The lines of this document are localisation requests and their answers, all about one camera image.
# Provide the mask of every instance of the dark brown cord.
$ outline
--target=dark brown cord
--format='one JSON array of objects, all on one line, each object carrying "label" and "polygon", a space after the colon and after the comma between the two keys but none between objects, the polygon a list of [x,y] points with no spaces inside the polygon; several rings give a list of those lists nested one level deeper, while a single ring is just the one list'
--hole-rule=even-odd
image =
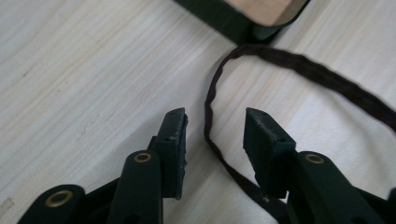
[{"label": "dark brown cord", "polygon": [[244,55],[255,55],[263,60],[276,64],[280,67],[289,68],[297,74],[336,91],[348,99],[351,103],[360,107],[367,114],[388,125],[396,132],[396,112],[385,105],[381,100],[371,93],[364,91],[357,84],[330,71],[325,66],[309,61],[305,56],[292,54],[285,50],[273,49],[265,45],[244,45],[234,49],[219,65],[213,76],[209,91],[205,100],[205,140],[209,144],[216,157],[233,177],[239,187],[259,206],[265,209],[278,223],[290,223],[285,204],[280,200],[270,199],[269,202],[262,197],[260,188],[250,180],[239,174],[226,160],[224,160],[220,149],[210,138],[213,125],[213,110],[211,103],[216,97],[216,84],[222,74],[224,65],[231,59],[237,59]]}]

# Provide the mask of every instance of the screw hole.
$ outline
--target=screw hole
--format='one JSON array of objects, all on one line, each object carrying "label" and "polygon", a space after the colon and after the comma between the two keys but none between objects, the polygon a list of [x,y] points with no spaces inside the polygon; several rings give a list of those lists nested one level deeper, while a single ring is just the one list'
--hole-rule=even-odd
[{"label": "screw hole", "polygon": [[59,190],[58,192],[55,192],[48,197],[48,199],[46,200],[46,206],[59,207],[70,201],[70,199],[72,198],[73,192],[71,190]]},{"label": "screw hole", "polygon": [[324,162],[323,158],[315,154],[307,154],[305,159],[316,164],[321,164]]},{"label": "screw hole", "polygon": [[151,160],[151,155],[148,153],[140,153],[134,156],[134,161],[136,162],[146,162]]}]

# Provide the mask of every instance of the wood grain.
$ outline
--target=wood grain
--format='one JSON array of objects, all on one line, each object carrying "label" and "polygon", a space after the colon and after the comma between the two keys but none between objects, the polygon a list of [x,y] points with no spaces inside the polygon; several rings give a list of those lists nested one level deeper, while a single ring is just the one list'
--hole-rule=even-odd
[{"label": "wood grain", "polygon": [[[302,53],[396,107],[394,1],[312,1],[276,47]],[[118,177],[164,114],[186,107],[183,198],[165,223],[274,223],[235,185],[203,139],[213,64],[234,45],[173,1],[0,2],[0,223],[43,191],[87,192]],[[386,198],[396,140],[338,95],[256,58],[225,68],[213,139],[249,178],[247,106],[272,115],[298,150],[326,154],[355,186]]]}]

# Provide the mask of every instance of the wooden table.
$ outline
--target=wooden table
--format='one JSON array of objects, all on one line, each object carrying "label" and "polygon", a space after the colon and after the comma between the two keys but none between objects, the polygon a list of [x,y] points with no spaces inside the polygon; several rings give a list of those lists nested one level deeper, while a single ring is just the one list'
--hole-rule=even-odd
[{"label": "wooden table", "polygon": [[[396,107],[396,1],[312,1],[277,40]],[[186,107],[187,173],[165,223],[275,223],[231,180],[203,138],[213,64],[234,44],[173,1],[0,3],[0,222],[42,192],[86,192],[120,175],[164,114]],[[226,66],[212,133],[253,179],[242,149],[245,108],[270,113],[298,150],[330,157],[382,198],[396,186],[395,135],[339,95],[254,57]]]}]

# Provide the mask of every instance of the black plastic part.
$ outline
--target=black plastic part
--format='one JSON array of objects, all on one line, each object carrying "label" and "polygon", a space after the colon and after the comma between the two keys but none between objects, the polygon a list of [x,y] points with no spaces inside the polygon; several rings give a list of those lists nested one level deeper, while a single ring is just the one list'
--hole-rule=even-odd
[{"label": "black plastic part", "polygon": [[388,214],[388,202],[382,198],[379,198],[367,191],[364,191],[362,189],[355,188],[361,197],[370,204],[371,208],[373,208],[374,211],[376,211],[377,214],[379,214],[382,219],[384,220],[389,220],[389,214]]},{"label": "black plastic part", "polygon": [[153,137],[148,149],[161,157],[163,175],[163,197],[179,200],[185,174],[186,127],[188,118],[184,108],[168,112],[158,136]]},{"label": "black plastic part", "polygon": [[106,223],[118,184],[117,178],[86,195],[87,224]]},{"label": "black plastic part", "polygon": [[309,1],[306,1],[293,19],[278,26],[259,25],[223,0],[176,0],[176,2],[235,44],[242,45],[246,43],[268,44],[271,37],[280,29],[290,25],[298,18]]},{"label": "black plastic part", "polygon": [[[66,198],[62,192],[71,192],[71,198],[65,200],[63,204],[56,205],[56,202],[62,201]],[[52,197],[52,202],[47,203],[51,195],[60,193]],[[27,212],[23,215],[20,224],[40,223],[40,224],[66,224],[66,223],[84,223],[84,189],[76,185],[60,185],[49,189],[42,193],[30,206]]]},{"label": "black plastic part", "polygon": [[289,195],[286,209],[292,224],[315,223],[314,214],[312,214],[308,201],[301,191],[300,193],[296,193],[296,191],[294,191]]},{"label": "black plastic part", "polygon": [[262,194],[285,198],[295,141],[267,113],[247,108],[244,149]]},{"label": "black plastic part", "polygon": [[107,222],[163,223],[161,191],[161,162],[157,153],[141,150],[131,154],[123,167]]},{"label": "black plastic part", "polygon": [[387,203],[389,223],[396,223],[396,189],[390,191]]},{"label": "black plastic part", "polygon": [[[327,157],[315,152],[300,152],[293,170],[297,183],[291,184],[303,190],[315,223],[384,223]],[[290,195],[295,194],[299,192],[290,192]]]}]

